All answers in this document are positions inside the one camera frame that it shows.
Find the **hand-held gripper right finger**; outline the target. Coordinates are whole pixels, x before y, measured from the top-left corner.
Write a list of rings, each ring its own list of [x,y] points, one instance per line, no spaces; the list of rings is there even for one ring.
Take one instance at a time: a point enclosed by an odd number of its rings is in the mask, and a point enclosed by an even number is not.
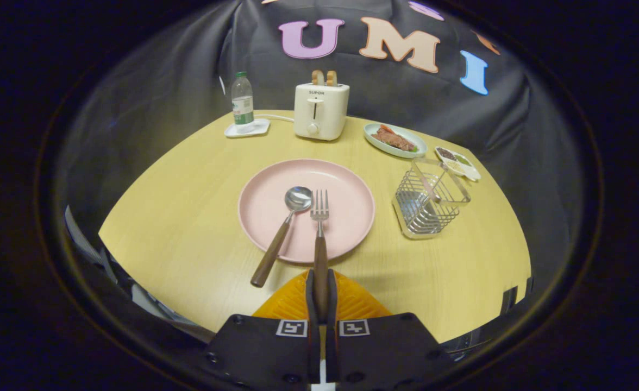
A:
[[[365,314],[377,301],[329,272],[326,379],[338,390],[412,390],[454,366],[451,355],[410,312]]]

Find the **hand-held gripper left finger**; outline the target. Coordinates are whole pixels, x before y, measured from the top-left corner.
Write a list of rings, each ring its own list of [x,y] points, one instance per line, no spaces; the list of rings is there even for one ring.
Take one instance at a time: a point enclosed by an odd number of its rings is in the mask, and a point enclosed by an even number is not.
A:
[[[205,348],[204,370],[240,390],[310,390],[321,381],[320,328],[311,270],[275,294],[304,310],[299,319],[231,315]]]

